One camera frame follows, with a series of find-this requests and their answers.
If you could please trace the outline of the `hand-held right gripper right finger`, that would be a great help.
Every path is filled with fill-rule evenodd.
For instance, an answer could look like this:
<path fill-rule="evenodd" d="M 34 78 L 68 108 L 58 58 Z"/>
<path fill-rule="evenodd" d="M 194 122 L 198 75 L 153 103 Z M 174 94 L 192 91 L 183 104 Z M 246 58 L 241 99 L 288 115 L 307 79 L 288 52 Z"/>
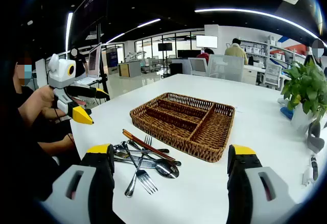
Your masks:
<path fill-rule="evenodd" d="M 248 147 L 229 146 L 227 174 L 227 223 L 283 223 L 296 208 L 286 182 Z"/>

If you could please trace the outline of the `person's left hand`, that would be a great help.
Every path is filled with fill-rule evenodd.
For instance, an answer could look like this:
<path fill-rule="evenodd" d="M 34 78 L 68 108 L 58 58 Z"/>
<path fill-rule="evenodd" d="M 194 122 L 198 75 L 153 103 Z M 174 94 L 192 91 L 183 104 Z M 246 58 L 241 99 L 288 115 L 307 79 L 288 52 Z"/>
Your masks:
<path fill-rule="evenodd" d="M 33 95 L 38 99 L 38 105 L 40 105 L 40 112 L 46 119 L 61 118 L 66 115 L 65 112 L 58 108 L 54 108 L 54 93 L 53 89 L 49 86 L 43 86 L 37 89 Z"/>

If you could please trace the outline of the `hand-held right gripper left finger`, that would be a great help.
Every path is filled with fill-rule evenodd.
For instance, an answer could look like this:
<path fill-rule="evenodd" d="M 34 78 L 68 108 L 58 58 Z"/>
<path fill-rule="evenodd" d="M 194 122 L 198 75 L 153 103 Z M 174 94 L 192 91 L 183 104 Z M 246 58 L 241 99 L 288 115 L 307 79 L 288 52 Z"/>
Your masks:
<path fill-rule="evenodd" d="M 109 223 L 114 190 L 112 144 L 93 146 L 52 185 L 42 207 L 57 223 Z"/>

